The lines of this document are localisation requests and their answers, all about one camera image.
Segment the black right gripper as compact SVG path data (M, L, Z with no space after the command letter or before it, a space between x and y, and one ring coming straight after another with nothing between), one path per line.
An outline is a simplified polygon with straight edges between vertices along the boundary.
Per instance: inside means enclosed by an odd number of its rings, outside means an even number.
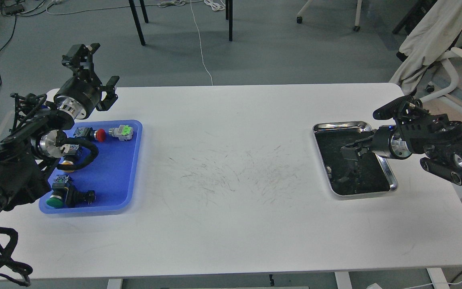
M367 153L373 152L385 159L395 159L391 145L395 132L396 126L380 126L372 130L372 135L369 137L361 138L342 146L340 152L348 166L344 176L341 177L341 181L361 181L362 175L359 171L358 162Z

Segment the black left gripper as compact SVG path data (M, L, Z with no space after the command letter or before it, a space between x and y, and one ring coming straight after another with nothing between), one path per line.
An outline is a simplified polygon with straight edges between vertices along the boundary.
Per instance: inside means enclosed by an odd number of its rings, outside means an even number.
M94 110L107 111L118 99L115 85L119 76L110 77L106 85L103 85L95 73L92 57L99 47L99 43L88 46L77 44L62 56L62 65L73 74L53 100L59 110L68 113L73 119L87 119Z

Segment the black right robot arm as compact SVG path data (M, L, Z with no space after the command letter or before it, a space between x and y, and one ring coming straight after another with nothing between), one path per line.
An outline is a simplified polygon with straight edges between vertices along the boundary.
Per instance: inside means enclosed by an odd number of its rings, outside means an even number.
M348 143L341 154L349 171L357 169L366 153L384 159L408 159L423 154L421 167L455 185L462 185L462 122L447 114L432 115L411 95L399 97L373 112L376 120L394 119L395 124L380 126L369 137Z

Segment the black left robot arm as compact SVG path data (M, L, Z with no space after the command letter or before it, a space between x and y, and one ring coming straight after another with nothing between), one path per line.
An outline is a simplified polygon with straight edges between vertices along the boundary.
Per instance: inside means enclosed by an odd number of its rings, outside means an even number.
M82 137L69 138L65 131L94 110L109 110L118 99L115 85L119 77L112 76L103 85L95 73L92 57L99 47L99 43L77 44L62 56L62 65L72 71L72 77L53 101L48 101L46 94L12 94L13 127L0 141L0 212L33 203L48 193L48 179L55 169L79 170L98 156L95 144ZM0 227L0 268L9 267L22 280L3 277L29 287L32 267L11 257L17 243L16 230Z

